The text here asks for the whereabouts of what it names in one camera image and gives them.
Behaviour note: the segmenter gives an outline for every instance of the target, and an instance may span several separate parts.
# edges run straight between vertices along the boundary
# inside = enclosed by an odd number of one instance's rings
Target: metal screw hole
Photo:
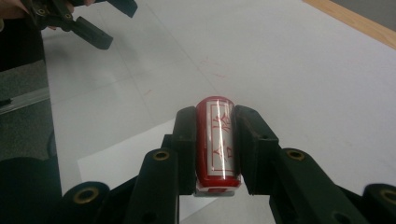
[[[396,191],[390,189],[382,189],[381,196],[389,203],[396,204]]]
[[[90,203],[99,195],[99,189],[96,187],[87,187],[79,190],[73,197],[75,203]]]
[[[305,155],[302,152],[296,151],[296,150],[288,150],[287,154],[289,158],[297,160],[297,161],[302,161],[305,159]]]
[[[167,151],[158,151],[154,154],[154,160],[156,161],[165,161],[169,158],[169,152]]]
[[[40,15],[46,14],[46,11],[45,11],[44,9],[39,9],[37,12],[38,12],[38,14],[40,14]]]

